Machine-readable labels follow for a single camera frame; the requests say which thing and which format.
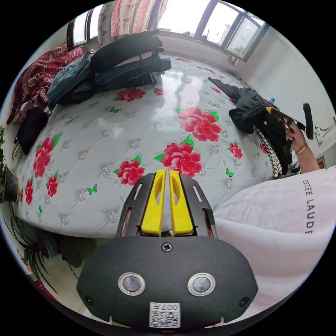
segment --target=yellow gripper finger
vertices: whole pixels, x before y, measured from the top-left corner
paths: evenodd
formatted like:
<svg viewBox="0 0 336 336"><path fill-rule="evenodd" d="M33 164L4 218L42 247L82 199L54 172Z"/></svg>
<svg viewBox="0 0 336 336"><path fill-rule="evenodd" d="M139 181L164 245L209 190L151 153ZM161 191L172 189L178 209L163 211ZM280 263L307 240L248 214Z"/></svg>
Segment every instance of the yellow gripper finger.
<svg viewBox="0 0 336 336"><path fill-rule="evenodd" d="M169 187L173 236L190 234L193 231L193 223L190 219L189 209L178 171L169 171Z"/></svg>
<svg viewBox="0 0 336 336"><path fill-rule="evenodd" d="M152 190L148 198L145 215L141 225L142 232L148 235L161 236L166 172L166 169L159 169L156 171ZM157 198L159 193L161 193L161 196L158 203Z"/></svg>

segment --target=label sticker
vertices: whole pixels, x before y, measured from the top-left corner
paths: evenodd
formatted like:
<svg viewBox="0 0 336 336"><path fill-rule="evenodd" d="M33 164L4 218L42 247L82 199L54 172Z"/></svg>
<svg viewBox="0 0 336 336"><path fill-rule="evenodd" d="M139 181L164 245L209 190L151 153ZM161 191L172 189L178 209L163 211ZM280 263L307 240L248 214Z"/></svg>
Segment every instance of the label sticker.
<svg viewBox="0 0 336 336"><path fill-rule="evenodd" d="M149 327L180 328L181 310L179 303L151 302L149 306Z"/></svg>

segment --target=striped cloth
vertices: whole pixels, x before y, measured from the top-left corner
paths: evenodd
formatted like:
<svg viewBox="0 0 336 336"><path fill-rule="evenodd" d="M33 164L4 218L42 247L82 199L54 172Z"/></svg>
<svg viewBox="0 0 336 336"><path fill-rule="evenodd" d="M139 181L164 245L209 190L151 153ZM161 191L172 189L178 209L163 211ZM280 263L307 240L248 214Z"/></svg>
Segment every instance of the striped cloth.
<svg viewBox="0 0 336 336"><path fill-rule="evenodd" d="M256 128L255 130L258 134L258 137L259 137L261 143L265 146L266 151L267 151L267 155L268 155L268 157L271 161L272 168L273 168L273 178L277 179L282 174L282 168L281 168L279 158L276 155L276 153L275 153L274 149L272 148L271 144L264 137L264 135L261 133L261 131L258 128Z"/></svg>

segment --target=floral curtain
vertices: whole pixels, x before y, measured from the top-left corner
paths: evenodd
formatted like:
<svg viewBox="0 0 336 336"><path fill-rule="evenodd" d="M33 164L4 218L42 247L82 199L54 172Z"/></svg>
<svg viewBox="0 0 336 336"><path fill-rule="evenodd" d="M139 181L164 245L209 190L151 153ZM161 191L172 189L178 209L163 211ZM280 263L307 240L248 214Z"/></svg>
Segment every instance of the floral curtain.
<svg viewBox="0 0 336 336"><path fill-rule="evenodd" d="M98 41L103 46L119 36L154 30L168 0L117 0L106 3L98 21Z"/></svg>

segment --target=person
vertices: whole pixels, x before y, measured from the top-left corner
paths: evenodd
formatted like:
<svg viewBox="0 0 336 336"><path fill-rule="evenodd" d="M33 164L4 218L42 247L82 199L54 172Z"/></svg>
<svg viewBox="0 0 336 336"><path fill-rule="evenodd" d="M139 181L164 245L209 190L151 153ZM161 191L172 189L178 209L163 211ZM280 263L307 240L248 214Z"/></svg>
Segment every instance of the person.
<svg viewBox="0 0 336 336"><path fill-rule="evenodd" d="M258 314L296 290L335 228L336 166L319 168L295 123L286 129L286 138L301 174L242 190L214 211L219 239L245 255L259 288L245 313L230 323Z"/></svg>

